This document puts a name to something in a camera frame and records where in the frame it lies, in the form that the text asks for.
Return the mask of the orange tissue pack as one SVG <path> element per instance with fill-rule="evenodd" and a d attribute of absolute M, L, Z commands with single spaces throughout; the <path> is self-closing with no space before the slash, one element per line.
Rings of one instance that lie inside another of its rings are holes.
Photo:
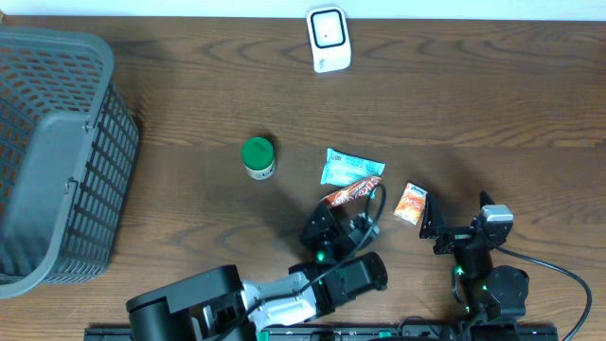
<path fill-rule="evenodd" d="M 405 222 L 416 225 L 425 209 L 428 192 L 411 182 L 407 183 L 394 210 L 394 215 Z"/>

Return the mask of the red snack package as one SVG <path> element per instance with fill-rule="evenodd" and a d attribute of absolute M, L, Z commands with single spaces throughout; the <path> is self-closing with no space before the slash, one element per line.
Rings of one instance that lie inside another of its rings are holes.
<path fill-rule="evenodd" d="M 369 176 L 325 196 L 320 200 L 320 203 L 326 205 L 328 208 L 334 208 L 360 197 L 371 195 L 373 189 L 376 188 L 382 180 L 383 179 L 380 176 Z"/>

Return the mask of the teal wet wipes pack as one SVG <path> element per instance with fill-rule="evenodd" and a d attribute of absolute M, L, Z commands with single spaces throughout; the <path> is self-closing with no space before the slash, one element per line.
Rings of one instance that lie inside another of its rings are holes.
<path fill-rule="evenodd" d="M 370 176 L 383 175 L 385 163 L 327 149 L 320 184 L 346 187 Z"/>

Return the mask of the green lid white jar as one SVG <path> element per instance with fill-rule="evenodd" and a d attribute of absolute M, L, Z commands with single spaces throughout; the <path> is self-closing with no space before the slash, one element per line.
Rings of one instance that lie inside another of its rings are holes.
<path fill-rule="evenodd" d="M 276 170 L 276 156 L 271 142 L 260 136 L 248 139 L 241 149 L 241 161 L 248 175 L 265 180 Z"/>

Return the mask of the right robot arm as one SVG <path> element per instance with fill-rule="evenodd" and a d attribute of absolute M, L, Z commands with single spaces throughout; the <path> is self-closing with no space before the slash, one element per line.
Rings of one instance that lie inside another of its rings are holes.
<path fill-rule="evenodd" d="M 450 227 L 437 199 L 426 195 L 419 236 L 435 242 L 436 255 L 452 254 L 451 280 L 455 300 L 467 316 L 456 323 L 454 336 L 461 340 L 518 340 L 515 324 L 526 314 L 528 274 L 492 262 L 490 251 L 502 245 L 513 228 L 513 214 L 482 191 L 480 213 L 466 226 Z"/>

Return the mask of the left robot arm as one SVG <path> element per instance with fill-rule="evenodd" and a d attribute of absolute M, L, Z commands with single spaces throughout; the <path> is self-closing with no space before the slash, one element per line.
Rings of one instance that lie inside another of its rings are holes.
<path fill-rule="evenodd" d="M 241 279 L 221 266 L 130 299 L 135 340 L 254 340 L 266 327 L 290 326 L 331 314 L 367 292 L 385 289 L 387 272 L 375 252 L 358 252 L 379 234 L 366 212 L 340 226 L 319 205 L 302 233 L 314 259 L 272 282 Z"/>

